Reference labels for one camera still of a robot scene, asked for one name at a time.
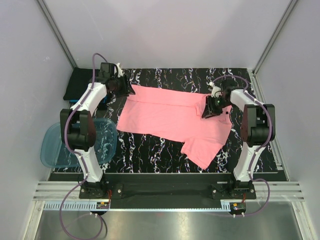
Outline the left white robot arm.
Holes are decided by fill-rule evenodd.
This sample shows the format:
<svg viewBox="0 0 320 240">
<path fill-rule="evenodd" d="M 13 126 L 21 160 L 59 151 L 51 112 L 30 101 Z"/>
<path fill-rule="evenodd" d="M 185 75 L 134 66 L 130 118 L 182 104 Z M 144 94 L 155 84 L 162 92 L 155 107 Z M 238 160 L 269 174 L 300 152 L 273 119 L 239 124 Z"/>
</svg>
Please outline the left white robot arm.
<svg viewBox="0 0 320 240">
<path fill-rule="evenodd" d="M 108 94 L 117 98 L 136 94 L 119 63 L 102 62 L 98 76 L 92 72 L 91 82 L 76 104 L 60 111 L 61 140 L 80 163 L 84 181 L 93 183 L 90 192 L 97 198 L 108 193 L 108 186 L 101 181 L 103 170 L 94 149 L 97 134 L 93 114 Z"/>
</svg>

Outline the pink t shirt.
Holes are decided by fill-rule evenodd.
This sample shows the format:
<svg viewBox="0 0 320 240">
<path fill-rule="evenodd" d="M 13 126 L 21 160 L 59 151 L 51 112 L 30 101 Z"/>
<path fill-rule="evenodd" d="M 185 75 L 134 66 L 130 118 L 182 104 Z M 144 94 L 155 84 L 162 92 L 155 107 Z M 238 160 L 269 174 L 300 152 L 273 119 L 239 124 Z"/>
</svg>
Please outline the pink t shirt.
<svg viewBox="0 0 320 240">
<path fill-rule="evenodd" d="M 117 122 L 117 130 L 149 134 L 181 142 L 181 153 L 206 169 L 231 132 L 231 106 L 222 114 L 202 118 L 207 94 L 134 85 Z"/>
</svg>

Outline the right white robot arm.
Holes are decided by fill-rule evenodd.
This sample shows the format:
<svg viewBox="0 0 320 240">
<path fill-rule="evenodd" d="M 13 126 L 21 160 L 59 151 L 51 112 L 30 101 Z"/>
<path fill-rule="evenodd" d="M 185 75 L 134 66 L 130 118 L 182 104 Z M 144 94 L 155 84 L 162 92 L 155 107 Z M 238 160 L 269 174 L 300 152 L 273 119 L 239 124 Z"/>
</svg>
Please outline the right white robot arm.
<svg viewBox="0 0 320 240">
<path fill-rule="evenodd" d="M 211 94 L 205 98 L 201 117 L 208 119 L 220 116 L 228 106 L 238 107 L 242 111 L 242 151 L 233 170 L 233 182 L 227 185 L 228 195 L 236 199 L 244 194 L 245 186 L 253 181 L 254 169 L 261 153 L 275 138 L 276 116 L 273 104 L 262 103 L 247 91 L 249 82 L 245 78 L 234 76 L 245 82 L 245 87 L 241 88 L 227 80 L 232 77 L 217 77 L 209 83 Z"/>
</svg>

